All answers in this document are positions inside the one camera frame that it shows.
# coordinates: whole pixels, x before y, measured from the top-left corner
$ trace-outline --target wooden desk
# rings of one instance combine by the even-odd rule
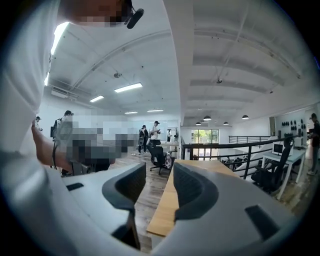
[[[220,161],[194,161],[176,159],[175,163],[187,164],[210,172],[218,172],[239,178],[232,170]],[[175,225],[175,211],[179,208],[178,195],[174,186],[174,166],[165,186],[159,205],[146,231],[151,234],[152,248],[166,237]]]

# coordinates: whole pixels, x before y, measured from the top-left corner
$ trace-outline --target white desk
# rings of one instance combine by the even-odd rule
[[[298,176],[296,177],[295,183],[298,183],[299,178],[301,176],[302,170],[304,168],[304,163],[305,163],[305,154],[306,151],[305,150],[293,150],[292,155],[290,155],[288,157],[288,159],[286,160],[286,164],[288,164],[288,170],[286,172],[285,178],[284,178],[284,182],[282,184],[282,187],[280,189],[280,193],[278,194],[278,196],[276,197],[278,200],[281,198],[282,194],[284,193],[284,190],[286,188],[287,182],[289,180],[289,176],[290,176],[290,172],[292,169],[292,165],[299,159],[301,159],[301,164],[300,164],[300,168],[299,168],[299,173]],[[265,154],[263,154],[263,160],[262,160],[262,167],[265,167],[265,161],[266,159],[271,159],[277,162],[280,162],[281,159],[281,155],[276,155],[276,154],[272,154],[271,152],[267,152]]]

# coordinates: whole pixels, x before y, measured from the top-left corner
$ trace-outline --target wooden floor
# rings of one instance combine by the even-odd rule
[[[280,200],[280,203],[285,205],[285,207],[296,216],[301,216],[305,212],[309,201],[313,197],[314,190],[318,185],[318,176],[307,175],[307,171],[312,165],[310,152],[311,149],[309,148],[306,152],[304,168],[299,183],[295,183],[296,176],[293,175]],[[152,250],[151,237],[146,230],[164,192],[169,178],[169,171],[161,170],[161,175],[158,175],[159,169],[149,171],[150,167],[153,167],[150,161],[150,153],[147,152],[142,155],[138,155],[138,152],[134,153],[137,155],[133,156],[129,153],[126,158],[117,159],[115,164],[111,165],[109,169],[123,167],[133,163],[146,163],[146,183],[135,204],[135,224],[137,226],[141,251],[149,253]]]
[[[151,237],[147,233],[147,226],[155,214],[160,198],[164,192],[169,178],[169,171],[165,169],[161,170],[161,175],[158,175],[158,168],[149,171],[150,168],[154,166],[150,160],[150,153],[142,153],[141,155],[138,155],[138,152],[134,153],[137,155],[132,156],[129,154],[127,158],[117,159],[115,164],[110,166],[109,170],[133,163],[146,163],[145,186],[135,204],[135,224],[141,245],[141,251],[149,253],[152,247]]]

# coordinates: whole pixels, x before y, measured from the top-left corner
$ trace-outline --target loft railing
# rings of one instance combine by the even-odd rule
[[[229,136],[229,144],[266,142],[270,136]]]
[[[243,159],[243,161],[239,161],[239,162],[223,162],[224,165],[226,166],[230,166],[230,165],[238,165],[238,164],[244,164],[246,163],[245,168],[242,169],[237,169],[237,170],[233,170],[234,172],[240,172],[245,170],[244,175],[241,175],[240,177],[243,177],[243,179],[245,180],[247,178],[248,175],[248,170],[249,169],[253,169],[256,168],[257,166],[261,166],[259,163],[255,166],[251,166],[250,167],[250,162],[254,162],[254,161],[259,161],[262,159],[261,158],[257,158],[257,159],[252,159],[251,160],[251,156],[252,154],[256,154],[256,153],[261,153],[261,152],[267,152],[267,151],[271,151],[272,148],[269,149],[265,149],[265,150],[256,150],[254,152],[252,152],[252,147],[261,147],[263,145],[267,145],[267,144],[272,144],[274,142],[282,142],[284,141],[286,138],[280,138],[280,139],[273,139],[273,140],[267,140],[267,141],[258,141],[258,142],[251,142],[251,143],[237,143],[237,144],[182,144],[182,156],[181,159],[185,159],[186,157],[186,150],[188,150],[190,156],[189,159],[190,160],[199,160],[202,159],[206,160],[207,158],[209,158],[209,160],[211,160],[212,158],[216,158],[217,160],[221,161],[221,158],[230,158],[230,157],[238,157],[238,156],[247,156],[246,159]],[[248,153],[242,153],[242,154],[227,154],[227,155],[205,155],[205,156],[198,156],[198,155],[194,155],[194,149],[234,149],[234,148],[243,148],[243,147],[248,147]]]

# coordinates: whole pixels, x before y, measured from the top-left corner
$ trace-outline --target pendant light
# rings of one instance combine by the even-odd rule
[[[206,115],[204,118],[203,118],[203,121],[210,121],[211,120],[211,117]]]

